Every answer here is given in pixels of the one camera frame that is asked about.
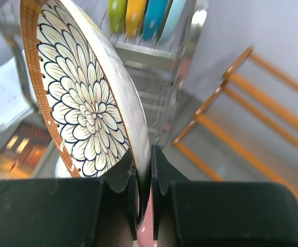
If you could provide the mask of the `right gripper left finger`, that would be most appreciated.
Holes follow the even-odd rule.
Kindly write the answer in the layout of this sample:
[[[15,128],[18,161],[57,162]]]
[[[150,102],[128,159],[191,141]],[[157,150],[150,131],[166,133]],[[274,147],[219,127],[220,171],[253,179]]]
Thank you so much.
[[[133,162],[133,155],[128,149],[112,168],[102,175],[108,186],[121,196],[122,212],[126,217],[126,226],[130,230],[131,239],[137,239],[138,228],[138,184],[137,170]]]

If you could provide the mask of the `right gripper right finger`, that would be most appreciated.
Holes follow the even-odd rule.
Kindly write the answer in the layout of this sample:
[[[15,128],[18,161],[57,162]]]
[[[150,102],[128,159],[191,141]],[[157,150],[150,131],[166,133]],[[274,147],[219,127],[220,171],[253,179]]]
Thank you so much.
[[[188,179],[168,161],[163,150],[157,145],[151,146],[150,167],[153,240],[157,240],[163,208],[165,205],[164,201],[166,194],[168,193],[169,185],[172,182],[188,182],[190,179]]]

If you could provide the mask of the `brown floral pattern plate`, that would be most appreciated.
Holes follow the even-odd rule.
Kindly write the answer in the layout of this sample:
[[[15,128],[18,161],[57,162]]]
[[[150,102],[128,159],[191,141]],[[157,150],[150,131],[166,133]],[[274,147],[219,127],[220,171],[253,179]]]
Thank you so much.
[[[116,50],[73,1],[20,1],[20,27],[40,111],[72,178],[100,177],[130,149],[144,215],[147,122]]]

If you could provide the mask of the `steel dish rack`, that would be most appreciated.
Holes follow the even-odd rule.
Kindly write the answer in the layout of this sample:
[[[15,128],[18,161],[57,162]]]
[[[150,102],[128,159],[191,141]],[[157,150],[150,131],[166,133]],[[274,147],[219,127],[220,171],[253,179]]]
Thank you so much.
[[[208,1],[187,1],[180,15],[180,21],[168,42],[153,38],[129,39],[124,34],[110,35],[110,41],[130,73],[145,110],[151,143],[164,146],[169,132],[163,129],[171,124],[178,99],[173,93],[181,90],[176,76],[186,56],[192,57],[198,46],[201,28],[205,22]],[[28,104],[36,97],[25,75],[28,72],[25,59],[21,58],[21,45],[15,37],[21,35],[20,2],[0,1],[0,33],[11,49],[16,65],[19,85]]]

